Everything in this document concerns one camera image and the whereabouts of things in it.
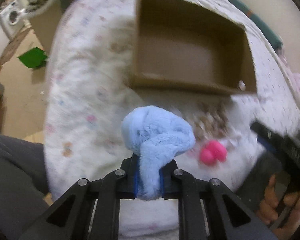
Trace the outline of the brown floor rug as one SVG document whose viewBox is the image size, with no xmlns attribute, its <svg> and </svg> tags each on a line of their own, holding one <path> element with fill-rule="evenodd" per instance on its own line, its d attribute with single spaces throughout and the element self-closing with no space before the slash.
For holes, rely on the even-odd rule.
<svg viewBox="0 0 300 240">
<path fill-rule="evenodd" d="M 4 49 L 1 57 L 0 57 L 0 64 L 3 65 L 6 62 L 10 61 L 12 56 L 15 54 L 16 50 L 20 46 L 21 42 L 24 40 L 24 38 L 27 36 L 27 34 L 32 30 L 32 27 L 29 28 L 23 28 L 21 29 L 16 36 L 13 38 L 13 40 L 7 45 L 7 47 Z"/>
</svg>

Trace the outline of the white washing machine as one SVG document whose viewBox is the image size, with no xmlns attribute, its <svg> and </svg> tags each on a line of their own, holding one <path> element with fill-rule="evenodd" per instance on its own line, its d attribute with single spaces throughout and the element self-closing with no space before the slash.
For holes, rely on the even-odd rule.
<svg viewBox="0 0 300 240">
<path fill-rule="evenodd" d="M 0 10 L 0 25 L 10 41 L 13 40 L 24 27 L 20 11 L 21 8 L 18 0 L 13 0 Z"/>
</svg>

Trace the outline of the white printed bed quilt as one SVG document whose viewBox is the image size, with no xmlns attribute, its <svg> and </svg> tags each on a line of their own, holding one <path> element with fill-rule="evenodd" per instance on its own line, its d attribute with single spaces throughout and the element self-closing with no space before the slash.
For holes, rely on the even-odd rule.
<svg viewBox="0 0 300 240">
<path fill-rule="evenodd" d="M 201 103 L 224 103 L 230 139 L 227 161 L 208 167 L 199 163 L 195 152 L 176 160 L 195 177 L 217 177 L 231 190 L 242 185 L 263 153 L 249 129 L 251 121 L 258 119 L 280 133 L 298 133 L 298 85 L 260 29 L 228 0 L 187 1 L 243 25 L 254 60 L 257 94 L 224 98 L 132 90 L 136 0 L 75 1 L 59 23 L 47 65 L 44 152 L 53 200 L 81 178 L 103 178 L 132 155 L 124 146 L 120 126 L 136 107 L 155 105 L 186 119 Z"/>
</svg>

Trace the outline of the light blue fluffy scrunchie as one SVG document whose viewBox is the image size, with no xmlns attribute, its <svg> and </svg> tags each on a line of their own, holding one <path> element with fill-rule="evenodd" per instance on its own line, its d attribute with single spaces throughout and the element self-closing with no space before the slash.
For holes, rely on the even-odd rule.
<svg viewBox="0 0 300 240">
<path fill-rule="evenodd" d="M 174 157 L 196 143 L 191 125 L 183 118 L 156 106 L 138 107 L 121 124 L 123 142 L 139 157 L 137 197 L 161 197 L 159 171 Z"/>
</svg>

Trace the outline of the grey trouser leg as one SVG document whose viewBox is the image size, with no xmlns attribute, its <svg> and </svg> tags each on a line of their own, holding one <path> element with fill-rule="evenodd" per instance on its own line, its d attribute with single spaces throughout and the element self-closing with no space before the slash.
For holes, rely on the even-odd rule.
<svg viewBox="0 0 300 240">
<path fill-rule="evenodd" d="M 0 239 L 19 236 L 47 209 L 44 146 L 0 134 Z"/>
</svg>

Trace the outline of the open brown cardboard box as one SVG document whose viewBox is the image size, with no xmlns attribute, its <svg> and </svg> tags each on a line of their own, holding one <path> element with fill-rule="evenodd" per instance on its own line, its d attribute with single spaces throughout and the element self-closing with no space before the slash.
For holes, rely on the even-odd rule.
<svg viewBox="0 0 300 240">
<path fill-rule="evenodd" d="M 247 31 L 186 0 L 136 0 L 130 84 L 209 94 L 255 94 Z"/>
</svg>

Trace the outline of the brown patterned scrunchie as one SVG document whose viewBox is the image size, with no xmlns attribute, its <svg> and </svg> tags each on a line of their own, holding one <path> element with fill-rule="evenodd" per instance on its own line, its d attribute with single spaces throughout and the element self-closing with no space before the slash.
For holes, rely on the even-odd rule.
<svg viewBox="0 0 300 240">
<path fill-rule="evenodd" d="M 221 139 L 228 135 L 229 125 L 224 103 L 201 103 L 197 111 L 191 113 L 186 120 L 192 126 L 197 140 Z"/>
</svg>

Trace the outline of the green plastic dustpan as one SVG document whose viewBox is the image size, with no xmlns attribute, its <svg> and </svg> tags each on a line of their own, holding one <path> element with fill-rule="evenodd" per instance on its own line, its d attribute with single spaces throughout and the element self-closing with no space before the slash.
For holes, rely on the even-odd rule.
<svg viewBox="0 0 300 240">
<path fill-rule="evenodd" d="M 18 56 L 20 62 L 30 69 L 42 67 L 46 63 L 47 58 L 46 52 L 38 47 L 31 48 Z"/>
</svg>

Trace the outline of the beige bed frame side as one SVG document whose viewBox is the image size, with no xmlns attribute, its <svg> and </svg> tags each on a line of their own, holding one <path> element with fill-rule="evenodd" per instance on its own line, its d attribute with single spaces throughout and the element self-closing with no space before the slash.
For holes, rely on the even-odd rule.
<svg viewBox="0 0 300 240">
<path fill-rule="evenodd" d="M 35 35 L 47 53 L 51 50 L 62 14 L 61 3 L 59 0 L 55 0 L 44 12 L 30 18 Z"/>
</svg>

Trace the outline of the pink scrunchie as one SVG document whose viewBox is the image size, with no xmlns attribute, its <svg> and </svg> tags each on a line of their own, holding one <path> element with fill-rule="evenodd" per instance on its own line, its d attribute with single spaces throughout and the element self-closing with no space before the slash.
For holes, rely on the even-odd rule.
<svg viewBox="0 0 300 240">
<path fill-rule="evenodd" d="M 220 142 L 211 140 L 200 150 L 200 161 L 205 165 L 212 166 L 218 161 L 225 162 L 227 154 L 227 149 Z"/>
</svg>

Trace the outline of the teal headboard pad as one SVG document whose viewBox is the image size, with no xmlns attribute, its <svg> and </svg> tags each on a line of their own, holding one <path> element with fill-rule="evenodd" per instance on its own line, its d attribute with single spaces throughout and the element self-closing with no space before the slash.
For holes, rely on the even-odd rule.
<svg viewBox="0 0 300 240">
<path fill-rule="evenodd" d="M 272 29 L 253 11 L 251 11 L 243 2 L 240 0 L 228 0 L 237 9 L 243 12 L 248 18 L 250 18 L 260 29 L 262 34 L 268 40 L 274 50 L 282 49 L 283 43 L 281 39 L 272 31 Z"/>
</svg>

